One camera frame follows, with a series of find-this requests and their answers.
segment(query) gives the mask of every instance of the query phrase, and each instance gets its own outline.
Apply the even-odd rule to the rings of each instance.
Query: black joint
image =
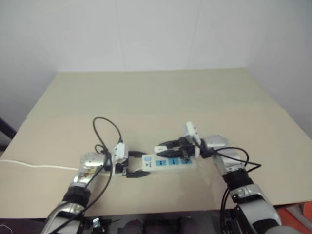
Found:
[[[89,202],[90,195],[90,191],[83,187],[69,187],[67,193],[63,197],[63,201],[77,203],[83,207],[86,207]]]
[[[223,179],[227,183],[230,191],[254,183],[244,169],[224,174]]]
[[[268,229],[278,226],[275,219],[267,218],[253,223],[254,229],[259,234],[265,234]]]
[[[215,153],[215,149],[214,148],[210,148],[210,149],[206,149],[206,145],[205,145],[205,141],[203,139],[200,139],[201,143],[200,143],[200,148],[204,149],[204,151],[200,150],[200,155],[202,158],[209,158],[212,155],[214,155]]]
[[[180,137],[178,142],[180,147],[187,147],[191,145],[191,143],[185,137]]]
[[[239,197],[238,197],[237,194],[234,194],[234,195],[232,196],[232,200],[233,200],[234,203],[238,203],[240,199],[239,199]]]

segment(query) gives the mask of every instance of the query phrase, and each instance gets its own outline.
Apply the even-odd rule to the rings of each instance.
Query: black cable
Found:
[[[103,120],[106,120],[107,122],[111,123],[111,124],[116,128],[116,130],[117,130],[117,132],[118,132],[118,134],[119,134],[119,141],[118,141],[118,143],[123,142],[122,136],[121,136],[121,133],[120,133],[120,130],[119,130],[119,128],[118,128],[113,122],[111,122],[109,119],[104,118],[104,117],[95,117],[95,118],[93,119],[93,121],[92,121],[93,130],[94,130],[94,132],[96,133],[96,135],[97,135],[99,141],[101,142],[101,144],[102,144],[102,146],[103,146],[103,148],[104,148],[104,151],[108,151],[108,149],[107,149],[107,147],[106,147],[104,141],[102,140],[102,138],[101,138],[100,135],[98,134],[98,131],[97,131],[97,128],[96,128],[96,120],[97,120],[97,119],[103,119]]]
[[[204,149],[203,147],[201,147],[194,139],[193,139],[193,142],[194,142],[195,146],[197,146],[201,151],[203,151],[203,152],[207,151],[207,149]],[[244,152],[245,155],[246,155],[246,160],[236,159],[236,158],[233,158],[233,157],[230,157],[230,156],[227,156],[227,155],[224,155],[224,154],[218,152],[218,151],[226,150],[226,149],[235,149],[235,150],[240,150],[240,151]],[[245,166],[247,166],[247,164],[255,165],[255,167],[249,169],[247,172],[251,172],[251,171],[253,171],[253,170],[255,170],[255,169],[257,169],[257,168],[262,166],[259,163],[249,162],[249,154],[247,153],[246,150],[244,150],[242,148],[239,148],[239,147],[223,147],[223,148],[219,148],[219,149],[214,150],[213,153],[212,153],[212,155],[216,155],[216,154],[218,154],[218,155],[220,155],[222,157],[226,157],[226,158],[238,161],[238,162],[244,162]]]
[[[246,150],[244,150],[242,148],[239,148],[239,147],[223,147],[223,148],[216,149],[214,151],[217,153],[217,152],[219,152],[221,150],[228,150],[228,149],[240,150],[240,151],[244,152],[245,155],[246,155],[246,160],[244,162],[245,162],[245,166],[247,166],[247,164],[249,163],[249,154],[247,153]]]
[[[73,221],[75,218],[77,218],[78,216],[80,216],[82,213],[84,213],[86,210],[88,210],[94,203],[97,202],[97,200],[103,195],[103,193],[105,192],[105,190],[107,189],[109,183],[111,182],[112,179],[112,175],[113,175],[113,164],[112,164],[112,159],[109,155],[108,160],[110,161],[110,174],[109,174],[109,178],[108,181],[106,182],[105,187],[102,189],[102,191],[99,193],[99,195],[89,204],[87,205],[83,210],[81,210],[80,212],[78,212],[76,215],[74,215],[73,217],[71,217],[70,219],[68,219],[66,222],[64,222],[63,224],[61,224],[59,227],[55,228],[52,232],[50,232],[49,234],[56,234],[59,230],[61,230],[62,228],[64,228],[67,224],[69,224],[71,221]]]
[[[107,163],[107,158],[106,158],[104,164],[100,167],[100,169],[97,172],[95,172],[95,174],[92,176],[92,178],[86,184],[86,186],[84,187],[85,190],[88,188],[89,184],[95,179],[95,177],[97,177],[97,175],[105,168],[106,163]]]
[[[222,157],[226,157],[226,158],[229,158],[229,159],[232,159],[232,160],[235,160],[235,161],[238,161],[238,162],[245,162],[244,160],[240,160],[240,159],[237,159],[237,158],[233,158],[233,157],[230,157],[230,156],[227,156],[227,155],[224,155],[224,154],[221,154],[221,153],[216,153],[217,155],[220,155]],[[251,164],[251,165],[255,165],[257,166],[257,168],[261,167],[262,165],[259,164],[259,163],[255,163],[255,162],[248,162],[248,164]]]
[[[43,223],[43,226],[45,226],[45,225],[47,224],[49,218],[51,217],[51,215],[52,215],[55,211],[57,211],[60,207],[63,207],[63,206],[65,206],[65,205],[67,205],[67,204],[69,204],[69,203],[73,203],[73,202],[74,202],[74,201],[65,201],[64,203],[57,205],[57,206],[49,213],[48,217],[45,219],[45,221],[44,221],[44,223]]]
[[[225,200],[225,197],[226,197],[226,194],[229,192],[229,189],[226,189],[224,194],[223,194],[223,197],[222,197],[222,201],[221,201],[221,207],[220,207],[220,220],[219,220],[219,224],[220,224],[220,230],[221,230],[221,233],[223,234],[223,231],[224,231],[224,213],[223,213],[223,204],[224,204],[224,200]]]
[[[118,221],[120,221],[120,220],[121,220],[121,218],[116,219],[116,220],[112,221],[111,223],[115,223],[115,222],[118,222]]]
[[[98,154],[101,154],[102,152],[101,152],[101,151],[98,151],[97,147],[101,147],[101,148],[102,148],[101,151],[104,150],[104,147],[103,147],[102,145],[99,145],[99,144],[97,144],[97,145],[94,146],[95,151],[96,151]]]
[[[220,229],[221,233],[223,234],[226,228],[226,222],[225,222],[225,207],[226,207],[226,202],[228,200],[230,194],[230,190],[226,189],[223,194],[223,199],[221,203],[221,209],[220,209]]]

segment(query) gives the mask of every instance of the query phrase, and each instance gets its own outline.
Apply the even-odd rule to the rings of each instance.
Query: beige table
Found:
[[[263,164],[251,177],[273,204],[312,197],[310,139],[244,69],[60,73],[1,158],[78,167],[98,143],[95,116],[114,121],[130,150],[149,153],[181,136],[191,120],[202,137],[224,135]],[[118,140],[114,128],[106,122],[98,127],[112,149]],[[225,183],[211,159],[198,164],[187,173],[117,175],[87,215],[219,209]],[[74,173],[0,163],[0,218],[46,217]],[[106,179],[99,178],[93,195]]]

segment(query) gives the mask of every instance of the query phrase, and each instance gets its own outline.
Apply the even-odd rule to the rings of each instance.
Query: white wall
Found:
[[[312,136],[311,0],[2,0],[0,116],[57,71],[248,67]]]

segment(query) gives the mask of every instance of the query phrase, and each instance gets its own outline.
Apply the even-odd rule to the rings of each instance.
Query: power strip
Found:
[[[194,157],[188,161],[184,159],[166,158],[158,155],[143,155],[142,170],[146,172],[185,172],[197,169],[197,163]]]

